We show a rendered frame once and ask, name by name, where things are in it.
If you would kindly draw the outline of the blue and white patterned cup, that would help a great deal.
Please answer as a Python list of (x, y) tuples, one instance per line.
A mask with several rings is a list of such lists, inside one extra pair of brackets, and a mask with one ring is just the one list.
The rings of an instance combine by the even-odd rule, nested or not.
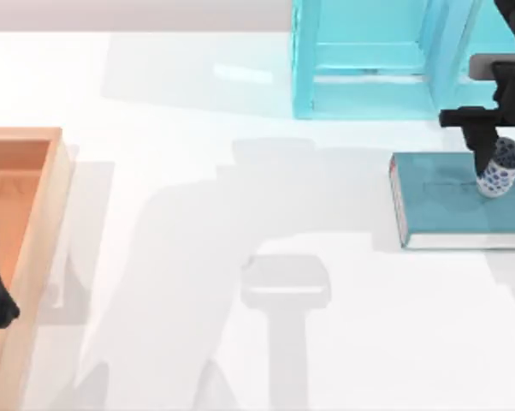
[(515, 182), (515, 140), (500, 137), (493, 157), (484, 172), (477, 177), (477, 188), (487, 198), (506, 194)]

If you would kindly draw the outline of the pale grey rounded box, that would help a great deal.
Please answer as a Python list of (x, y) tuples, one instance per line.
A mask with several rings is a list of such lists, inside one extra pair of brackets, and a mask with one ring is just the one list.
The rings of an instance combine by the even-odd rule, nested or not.
[(478, 53), (470, 58), (469, 76), (473, 80), (493, 80), (494, 63), (515, 63), (514, 53), (486, 54)]

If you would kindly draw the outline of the teal book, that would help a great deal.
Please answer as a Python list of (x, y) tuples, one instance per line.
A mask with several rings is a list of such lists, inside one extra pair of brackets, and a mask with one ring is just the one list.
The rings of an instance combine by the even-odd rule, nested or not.
[(402, 247), (515, 250), (515, 182), (485, 196), (471, 153), (396, 152), (389, 178)]

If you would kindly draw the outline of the light blue rack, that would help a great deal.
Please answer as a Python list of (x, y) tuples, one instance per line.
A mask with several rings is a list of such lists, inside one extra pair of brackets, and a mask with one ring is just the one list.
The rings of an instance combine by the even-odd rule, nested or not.
[(293, 0), (293, 115), (422, 121), (494, 108), (494, 80), (469, 76), (478, 53), (515, 54), (494, 0)]

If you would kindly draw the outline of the shallow salmon-coloured box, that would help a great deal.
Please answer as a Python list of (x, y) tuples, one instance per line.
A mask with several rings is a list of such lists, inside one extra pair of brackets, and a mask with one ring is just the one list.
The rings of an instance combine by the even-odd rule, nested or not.
[(0, 127), (0, 274), (21, 315), (0, 330), (0, 411), (18, 411), (72, 159), (54, 127)]

